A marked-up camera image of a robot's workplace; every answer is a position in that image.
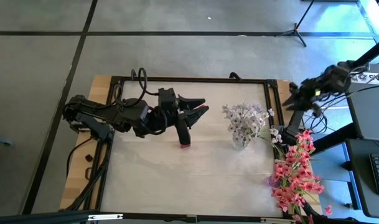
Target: clear vase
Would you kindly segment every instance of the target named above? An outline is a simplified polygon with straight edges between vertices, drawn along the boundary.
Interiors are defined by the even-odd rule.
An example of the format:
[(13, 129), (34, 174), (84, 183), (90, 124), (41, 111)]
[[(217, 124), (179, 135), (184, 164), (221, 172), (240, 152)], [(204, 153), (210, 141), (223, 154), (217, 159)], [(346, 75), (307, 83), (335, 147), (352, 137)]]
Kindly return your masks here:
[(237, 141), (234, 140), (232, 143), (233, 143), (233, 148), (236, 151), (242, 151), (246, 149), (246, 147), (249, 145), (249, 142), (246, 142), (243, 140), (237, 140)]

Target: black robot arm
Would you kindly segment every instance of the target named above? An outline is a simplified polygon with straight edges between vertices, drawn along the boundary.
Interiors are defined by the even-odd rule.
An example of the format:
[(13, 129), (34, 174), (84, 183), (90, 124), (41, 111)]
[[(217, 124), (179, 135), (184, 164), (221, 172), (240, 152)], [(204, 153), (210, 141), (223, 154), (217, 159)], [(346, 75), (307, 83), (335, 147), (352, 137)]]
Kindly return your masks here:
[(124, 107), (118, 103), (102, 105), (77, 95), (65, 105), (63, 115), (73, 130), (78, 131), (72, 124), (76, 121), (89, 128), (91, 135), (97, 139), (111, 138), (109, 125), (120, 132), (132, 128), (135, 135), (141, 138), (147, 134), (162, 134), (166, 128), (175, 126), (181, 146), (190, 145), (188, 129), (208, 110), (208, 106), (201, 106), (205, 99), (177, 98), (172, 88), (160, 88), (157, 96), (159, 104), (152, 108), (137, 98), (124, 100), (125, 105), (130, 105)]

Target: tripod leg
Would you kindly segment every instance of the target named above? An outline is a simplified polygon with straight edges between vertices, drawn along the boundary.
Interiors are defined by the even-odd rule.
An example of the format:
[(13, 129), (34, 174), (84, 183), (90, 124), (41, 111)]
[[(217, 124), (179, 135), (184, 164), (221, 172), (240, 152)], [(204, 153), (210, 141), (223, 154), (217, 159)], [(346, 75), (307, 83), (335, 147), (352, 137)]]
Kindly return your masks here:
[(307, 47), (307, 44), (306, 44), (306, 42), (302, 39), (300, 33), (299, 33), (298, 31), (294, 31), (294, 33), (295, 33), (296, 36), (298, 36), (298, 37), (300, 38), (302, 44), (303, 44), (305, 47)]
[(294, 30), (289, 30), (289, 31), (283, 32), (281, 34), (275, 35), (275, 37), (281, 37), (284, 35), (293, 35), (293, 34), (294, 34)]

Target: white board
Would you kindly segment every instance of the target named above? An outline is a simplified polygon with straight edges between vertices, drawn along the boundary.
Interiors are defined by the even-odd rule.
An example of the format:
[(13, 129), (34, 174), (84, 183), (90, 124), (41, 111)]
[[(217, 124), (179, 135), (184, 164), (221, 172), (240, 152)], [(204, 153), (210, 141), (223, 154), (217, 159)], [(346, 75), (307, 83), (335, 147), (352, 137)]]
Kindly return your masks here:
[[(173, 87), (185, 98), (205, 98), (210, 109), (192, 127), (192, 144), (181, 149), (174, 127), (144, 139), (115, 133), (101, 210), (281, 217), (267, 178), (273, 150), (262, 140), (235, 151), (222, 105), (242, 100), (266, 106), (257, 84), (149, 82), (148, 90)], [(123, 98), (138, 97), (137, 82), (125, 82)], [(146, 95), (150, 106), (157, 97)]]

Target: white label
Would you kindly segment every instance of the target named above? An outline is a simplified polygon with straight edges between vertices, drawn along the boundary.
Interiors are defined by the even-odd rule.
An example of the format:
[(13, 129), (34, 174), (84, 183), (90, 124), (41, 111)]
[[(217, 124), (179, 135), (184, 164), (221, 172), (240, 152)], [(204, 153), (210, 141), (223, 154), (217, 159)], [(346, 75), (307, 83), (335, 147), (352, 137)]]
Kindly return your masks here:
[(351, 79), (351, 82), (353, 83), (369, 83), (369, 84), (375, 84), (379, 85), (379, 76), (377, 76), (378, 73), (372, 73), (372, 72), (363, 72), (359, 75), (354, 75)]

